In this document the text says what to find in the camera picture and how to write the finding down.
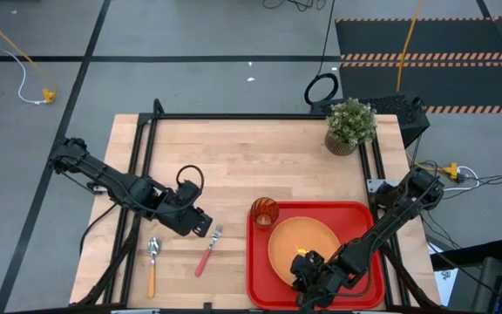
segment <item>fork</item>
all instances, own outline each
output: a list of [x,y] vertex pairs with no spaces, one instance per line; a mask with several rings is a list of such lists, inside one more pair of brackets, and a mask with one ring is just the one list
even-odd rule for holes
[[202,271],[205,269],[205,265],[207,264],[208,257],[213,251],[213,247],[216,244],[216,241],[220,239],[220,236],[222,235],[222,225],[217,225],[216,229],[213,232],[213,240],[208,244],[208,249],[205,252],[205,255],[202,257],[200,260],[199,266],[197,266],[197,270],[195,271],[196,276],[202,275]]

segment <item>plant pot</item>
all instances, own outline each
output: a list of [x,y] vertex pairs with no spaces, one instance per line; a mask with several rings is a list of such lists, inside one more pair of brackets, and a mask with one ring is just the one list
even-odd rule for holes
[[349,143],[344,143],[333,138],[330,132],[327,132],[327,135],[324,136],[324,145],[326,145],[327,149],[336,156],[347,156],[352,154],[357,147],[356,145],[350,145]]

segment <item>white cable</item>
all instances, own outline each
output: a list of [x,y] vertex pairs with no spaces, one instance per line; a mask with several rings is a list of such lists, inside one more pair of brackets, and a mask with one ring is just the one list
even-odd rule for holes
[[460,173],[460,169],[466,169],[466,170],[470,171],[474,175],[474,178],[476,179],[476,186],[475,187],[470,187],[470,188],[444,188],[443,191],[445,191],[445,192],[446,191],[467,191],[467,190],[471,190],[473,188],[479,187],[479,178],[478,178],[478,175],[476,174],[475,171],[471,170],[467,166],[458,166],[458,173]]
[[21,82],[21,85],[18,87],[18,91],[17,91],[17,95],[18,97],[24,101],[24,102],[27,102],[27,103],[30,103],[30,104],[34,104],[34,105],[42,105],[42,104],[45,104],[47,103],[46,100],[28,100],[28,99],[25,99],[22,95],[23,93],[23,86],[24,86],[24,82],[26,81],[26,69],[24,68],[24,65],[23,63],[17,58],[15,57],[14,54],[6,51],[5,49],[1,48],[0,47],[0,51],[10,55],[11,57],[13,57],[15,59],[15,61],[17,61],[18,65],[21,66],[21,69],[23,69],[23,81]]

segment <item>plate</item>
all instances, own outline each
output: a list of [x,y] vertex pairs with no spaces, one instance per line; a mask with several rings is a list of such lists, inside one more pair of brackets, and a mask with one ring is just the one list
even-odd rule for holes
[[299,251],[315,250],[328,259],[340,247],[338,238],[324,223],[308,217],[294,217],[276,226],[268,239],[268,260],[276,275],[292,285],[295,276],[289,272]]

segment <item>red tray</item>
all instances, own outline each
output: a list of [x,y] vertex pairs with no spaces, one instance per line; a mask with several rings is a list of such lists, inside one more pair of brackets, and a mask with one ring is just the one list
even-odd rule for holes
[[[356,201],[279,201],[280,216],[275,225],[261,229],[248,215],[247,237],[247,290],[251,301],[262,309],[291,310],[295,305],[296,292],[285,284],[268,261],[268,239],[278,224],[291,217],[311,217],[323,222],[338,237],[348,242],[361,236],[373,225],[369,210]],[[383,271],[378,251],[371,260],[371,287],[361,297],[336,297],[330,309],[371,309],[384,297]],[[367,276],[353,290],[340,289],[342,293],[359,293],[367,284]]]

